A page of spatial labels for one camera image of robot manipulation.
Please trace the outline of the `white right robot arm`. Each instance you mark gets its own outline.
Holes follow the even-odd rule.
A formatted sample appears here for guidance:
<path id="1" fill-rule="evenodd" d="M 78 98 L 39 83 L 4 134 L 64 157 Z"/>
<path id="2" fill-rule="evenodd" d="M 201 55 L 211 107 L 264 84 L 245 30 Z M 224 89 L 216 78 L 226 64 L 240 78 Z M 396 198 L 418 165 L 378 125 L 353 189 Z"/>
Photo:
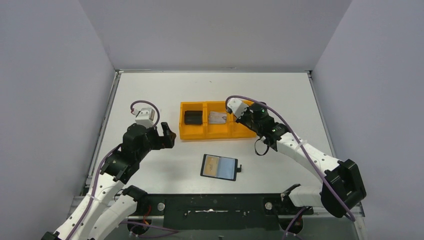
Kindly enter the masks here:
<path id="1" fill-rule="evenodd" d="M 249 105 L 231 98 L 226 107 L 235 122 L 253 131 L 268 149 L 291 158 L 321 181 L 321 187 L 296 183 L 285 190 L 281 194 L 281 207 L 285 212 L 292 214 L 301 207 L 318 207 L 342 218 L 367 196 L 354 161 L 339 160 L 313 147 L 285 123 L 275 121 L 264 103 Z"/>

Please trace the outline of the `gold numbered card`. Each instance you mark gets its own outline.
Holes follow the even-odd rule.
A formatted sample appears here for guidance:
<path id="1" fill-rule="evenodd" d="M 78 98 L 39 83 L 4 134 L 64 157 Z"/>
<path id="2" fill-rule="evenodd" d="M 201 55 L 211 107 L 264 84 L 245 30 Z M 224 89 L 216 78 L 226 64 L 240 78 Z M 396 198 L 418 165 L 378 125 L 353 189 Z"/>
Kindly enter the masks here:
<path id="1" fill-rule="evenodd" d="M 204 161 L 203 174 L 205 176 L 216 177 L 218 173 L 220 158 L 207 155 Z"/>

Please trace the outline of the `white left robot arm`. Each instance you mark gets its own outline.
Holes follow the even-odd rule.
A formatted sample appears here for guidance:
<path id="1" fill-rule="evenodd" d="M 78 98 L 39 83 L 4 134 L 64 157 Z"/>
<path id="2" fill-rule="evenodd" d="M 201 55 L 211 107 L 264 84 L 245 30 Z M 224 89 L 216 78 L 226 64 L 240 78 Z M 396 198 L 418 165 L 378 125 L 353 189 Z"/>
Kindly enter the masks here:
<path id="1" fill-rule="evenodd" d="M 44 240 L 87 240 L 107 203 L 139 170 L 141 161 L 153 150 L 171 149 L 177 135 L 167 122 L 161 122 L 163 135 L 155 126 L 130 125 L 117 145 L 101 160 L 84 199 L 70 217 Z"/>

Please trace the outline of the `black leather card holder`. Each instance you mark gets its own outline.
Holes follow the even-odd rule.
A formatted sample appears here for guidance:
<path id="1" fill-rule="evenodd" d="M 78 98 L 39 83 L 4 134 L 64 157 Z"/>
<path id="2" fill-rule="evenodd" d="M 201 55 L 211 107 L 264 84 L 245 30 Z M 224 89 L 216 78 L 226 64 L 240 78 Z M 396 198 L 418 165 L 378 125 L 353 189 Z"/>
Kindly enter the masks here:
<path id="1" fill-rule="evenodd" d="M 216 176 L 206 176 L 203 174 L 206 156 L 219 157 L 219 165 L 218 165 L 218 171 Z M 239 160 L 237 158 L 204 154 L 202 159 L 201 169 L 200 169 L 200 176 L 206 177 L 206 178 L 226 180 L 226 181 L 236 181 L 237 174 L 242 172 L 242 167 L 243 166 L 239 164 Z"/>

